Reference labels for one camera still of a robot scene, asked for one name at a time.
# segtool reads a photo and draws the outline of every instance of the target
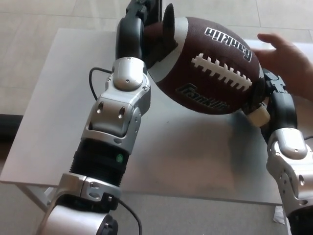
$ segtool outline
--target american football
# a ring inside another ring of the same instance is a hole
[[[171,99],[211,115],[233,113],[248,102],[260,65],[240,36],[209,20],[175,18],[169,5],[162,22],[145,27],[144,42],[149,48],[170,40],[172,49],[148,72]]]

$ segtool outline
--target tiled floor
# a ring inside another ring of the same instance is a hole
[[[0,113],[25,112],[58,28],[115,30],[129,1],[0,0]],[[256,39],[258,32],[278,32],[291,41],[313,42],[311,0],[164,0],[163,5],[170,2],[176,16],[216,21],[245,39]],[[0,169],[3,163],[0,158]],[[7,185],[0,185],[0,201],[1,207],[13,208],[8,215],[0,212],[0,228],[13,219],[19,223],[0,229],[0,235],[31,234],[29,224],[42,216],[37,208]],[[30,208],[34,215],[28,216]]]

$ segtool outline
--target gray floor tile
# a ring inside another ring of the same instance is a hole
[[[273,222],[274,206],[126,194],[122,200],[139,216],[148,235],[287,235]],[[112,213],[122,235],[138,225],[122,206]]]
[[[33,89],[57,30],[69,22],[65,16],[24,15],[0,62],[0,87]]]
[[[256,0],[261,26],[313,29],[313,1]]]
[[[0,87],[0,114],[23,115],[32,90]]]
[[[0,12],[21,13],[30,0],[0,0]]]
[[[175,15],[193,16],[225,25],[260,26],[255,0],[171,0]]]
[[[77,0],[73,16],[120,19],[125,15],[128,0]]]
[[[0,61],[5,56],[21,22],[20,14],[0,13]]]
[[[22,12],[43,15],[69,16],[75,6],[76,0],[26,0]]]
[[[257,40],[258,33],[278,33],[282,37],[292,42],[311,43],[312,37],[308,30],[301,29],[282,29],[282,28],[264,28],[264,27],[243,27],[243,26],[228,26],[239,36],[244,39]]]
[[[0,235],[34,235],[43,212],[16,186],[0,184]]]
[[[71,17],[69,27],[78,29],[116,31],[117,24],[118,20],[115,19]]]

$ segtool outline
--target black object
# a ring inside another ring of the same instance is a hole
[[[143,59],[144,26],[159,22],[162,18],[161,0],[131,0],[126,16],[117,27],[115,58],[135,57]]]
[[[96,235],[117,235],[118,224],[112,216],[107,215],[102,221]]]
[[[125,150],[105,142],[93,139],[81,140],[70,172],[119,186],[128,157]]]
[[[266,143],[271,134],[281,128],[298,128],[297,113],[292,96],[286,91],[286,85],[280,76],[263,69],[266,97],[269,97],[267,111],[270,114],[269,123],[261,127]]]
[[[23,116],[0,115],[0,141],[13,142],[20,127]]]
[[[106,72],[106,73],[112,73],[112,71],[110,70],[105,70],[105,69],[102,69],[102,68],[92,68],[90,71],[89,71],[89,86],[90,86],[90,90],[91,90],[91,93],[94,97],[95,100],[98,99],[97,95],[96,95],[96,92],[94,92],[94,88],[93,88],[93,84],[92,84],[92,74],[94,71],[101,71],[101,72]]]
[[[151,68],[157,61],[163,60],[169,53],[171,53],[178,43],[174,39],[175,34],[175,15],[174,7],[169,4],[164,12],[163,19],[163,35],[158,39],[158,42],[151,45],[144,45],[143,61],[147,68]]]
[[[288,216],[292,235],[313,234],[313,207],[296,210]]]

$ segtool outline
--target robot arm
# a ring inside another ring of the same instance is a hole
[[[161,20],[161,1],[132,0],[118,26],[116,61],[93,105],[69,173],[62,175],[37,235],[116,235],[109,215],[141,117],[150,108],[150,80],[142,59],[144,25]]]
[[[268,113],[261,128],[268,144],[267,170],[275,179],[292,235],[313,234],[313,152],[297,129],[292,96],[279,76],[264,71]]]
[[[141,117],[150,107],[150,58],[142,46],[143,27],[161,21],[161,9],[161,0],[132,0],[127,7],[117,30],[112,74],[92,107],[70,172],[63,174],[37,235],[117,234],[118,223],[109,212],[121,203],[119,185]],[[171,47],[175,45],[157,45],[149,53],[155,59]],[[267,169],[277,182],[292,235],[311,235],[313,154],[297,130],[294,103],[283,81],[263,72],[271,117],[261,128],[268,144]]]

